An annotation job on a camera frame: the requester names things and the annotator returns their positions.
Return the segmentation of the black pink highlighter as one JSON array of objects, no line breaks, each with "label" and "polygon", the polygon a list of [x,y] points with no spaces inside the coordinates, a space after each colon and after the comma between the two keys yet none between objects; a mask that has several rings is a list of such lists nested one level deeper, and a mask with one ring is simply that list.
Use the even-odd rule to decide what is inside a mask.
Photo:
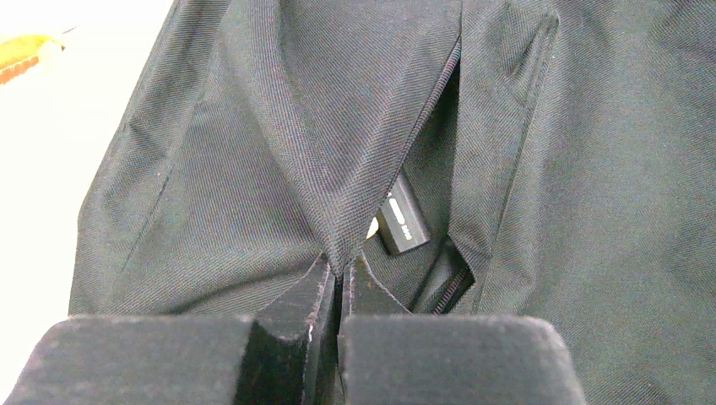
[{"label": "black pink highlighter", "polygon": [[376,213],[378,234],[387,252],[398,256],[427,244],[431,232],[403,170]]}]

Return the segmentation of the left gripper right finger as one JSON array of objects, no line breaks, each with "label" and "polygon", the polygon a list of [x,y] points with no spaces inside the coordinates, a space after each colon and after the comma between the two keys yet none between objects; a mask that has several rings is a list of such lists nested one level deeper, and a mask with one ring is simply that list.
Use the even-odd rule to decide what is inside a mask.
[{"label": "left gripper right finger", "polygon": [[339,370],[348,404],[582,404],[565,343],[529,316],[409,313],[363,256],[344,274]]}]

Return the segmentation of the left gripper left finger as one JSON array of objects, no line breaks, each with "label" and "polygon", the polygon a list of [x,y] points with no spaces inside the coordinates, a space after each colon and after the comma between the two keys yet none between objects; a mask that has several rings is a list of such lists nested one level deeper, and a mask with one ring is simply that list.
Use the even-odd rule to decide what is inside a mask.
[{"label": "left gripper left finger", "polygon": [[10,404],[326,404],[336,279],[320,256],[255,316],[76,316],[51,327]]}]

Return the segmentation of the peach yellow highlighter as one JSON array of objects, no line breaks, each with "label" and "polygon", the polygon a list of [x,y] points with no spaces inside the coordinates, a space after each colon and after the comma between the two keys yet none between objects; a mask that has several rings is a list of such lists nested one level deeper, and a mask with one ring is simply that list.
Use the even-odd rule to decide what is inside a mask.
[{"label": "peach yellow highlighter", "polygon": [[379,223],[377,221],[377,218],[373,218],[372,221],[370,222],[369,229],[366,234],[366,239],[367,240],[371,239],[377,233],[378,229],[379,229]]}]

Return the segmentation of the black backpack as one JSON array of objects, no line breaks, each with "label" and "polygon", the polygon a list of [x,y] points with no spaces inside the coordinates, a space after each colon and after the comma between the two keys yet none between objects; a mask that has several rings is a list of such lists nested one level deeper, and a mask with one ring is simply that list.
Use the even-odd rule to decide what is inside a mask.
[{"label": "black backpack", "polygon": [[[370,222],[399,172],[431,240]],[[325,255],[533,316],[590,404],[715,401],[712,1],[176,1],[79,212],[72,315],[255,313]]]}]

